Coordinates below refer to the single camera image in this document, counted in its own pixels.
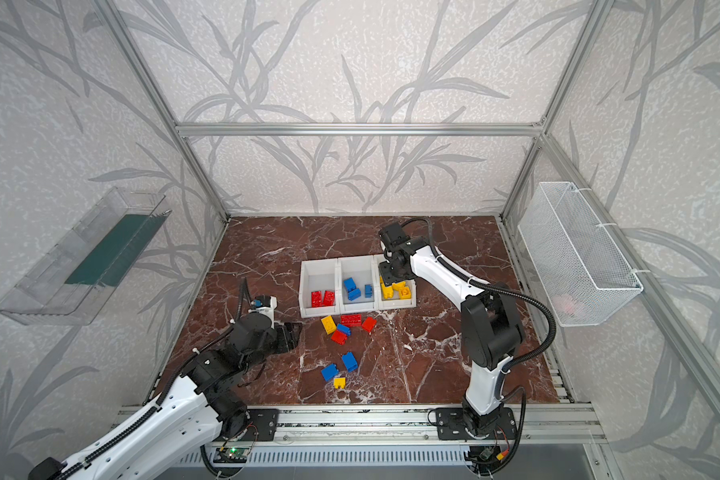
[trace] white wire basket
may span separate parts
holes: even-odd
[[[643,291],[571,182],[539,182],[518,227],[562,326],[599,325]]]

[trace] wall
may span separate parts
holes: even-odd
[[[535,122],[590,7],[116,3],[183,122]],[[469,213],[501,210],[528,143],[198,138],[194,147],[233,213]]]
[[[226,208],[241,214],[496,213],[530,146],[525,137],[194,140]],[[387,160],[396,150],[411,155]]]
[[[0,2],[0,297],[109,188],[173,213],[88,326],[0,315],[0,480],[63,458],[141,402],[221,231],[86,2]]]
[[[608,15],[552,133],[720,364],[720,2],[631,5]],[[534,173],[559,179],[544,157]],[[640,300],[556,347],[627,478],[720,478],[720,422]]]

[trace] marble surface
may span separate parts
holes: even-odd
[[[417,280],[414,309],[369,314],[378,321],[370,334],[353,328],[344,346],[331,341],[319,318],[301,319],[298,283],[302,260],[378,253],[378,229],[393,220],[378,216],[233,218],[200,295],[184,325],[166,372],[212,340],[237,308],[241,278],[253,296],[278,297],[276,318],[304,323],[298,347],[269,357],[259,380],[236,393],[249,404],[293,403],[457,403],[469,385],[470,360],[461,349],[460,313],[428,282]],[[490,282],[518,282],[492,216],[433,217],[438,247],[454,262]],[[425,234],[423,224],[406,230]],[[525,308],[527,334],[520,352],[538,345]],[[341,355],[353,352],[359,368],[346,374]],[[320,373],[335,363],[347,388],[333,389]],[[252,380],[255,367],[245,378]],[[541,357],[516,366],[505,391],[525,385],[529,402],[557,402]]]

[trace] storage tray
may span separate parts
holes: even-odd
[[[381,254],[303,261],[298,286],[298,307],[302,317],[396,310],[416,306],[416,282],[414,280],[406,280],[411,289],[410,299],[402,300],[398,292],[394,292],[392,300],[382,298],[378,263],[383,261],[384,255]],[[354,279],[361,292],[360,297],[352,301],[347,297],[344,288],[344,280],[349,277]],[[365,297],[365,285],[373,286],[373,298]],[[326,290],[333,290],[336,293],[336,304],[312,308],[312,292],[325,292]]]
[[[599,325],[643,291],[602,220],[571,182],[540,182],[518,225],[562,326]]]
[[[8,293],[25,325],[88,325],[170,214],[162,194],[113,188]]]

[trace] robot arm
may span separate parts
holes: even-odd
[[[464,422],[472,436],[484,438],[493,431],[501,408],[502,369],[525,338],[514,298],[471,284],[488,282],[453,264],[430,240],[412,239],[400,224],[384,227],[379,236],[387,258],[379,264],[379,271],[386,285],[423,278],[461,311],[462,341],[472,359],[470,384],[463,401]]]
[[[293,350],[300,333],[300,324],[274,321],[275,297],[250,303],[253,310],[238,315],[220,348],[203,347],[159,397],[64,462],[46,458],[29,480],[152,480],[219,436],[242,436],[250,415],[230,389],[269,355]]]

